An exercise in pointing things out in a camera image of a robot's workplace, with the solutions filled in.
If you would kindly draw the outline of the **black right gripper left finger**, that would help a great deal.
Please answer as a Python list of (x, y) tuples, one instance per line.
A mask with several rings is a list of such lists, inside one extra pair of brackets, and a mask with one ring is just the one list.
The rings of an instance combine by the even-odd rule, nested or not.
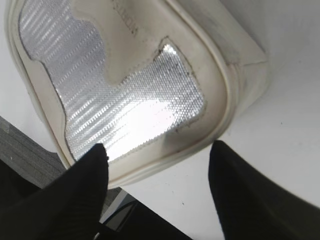
[(92, 240), (107, 195), (109, 165), (95, 144), (45, 188), (0, 214), (2, 240)]

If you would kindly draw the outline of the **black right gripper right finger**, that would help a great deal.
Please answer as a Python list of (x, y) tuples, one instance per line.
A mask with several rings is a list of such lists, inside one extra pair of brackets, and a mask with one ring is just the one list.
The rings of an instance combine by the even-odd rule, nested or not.
[(221, 140), (208, 182), (226, 240), (318, 240), (320, 209), (279, 186)]

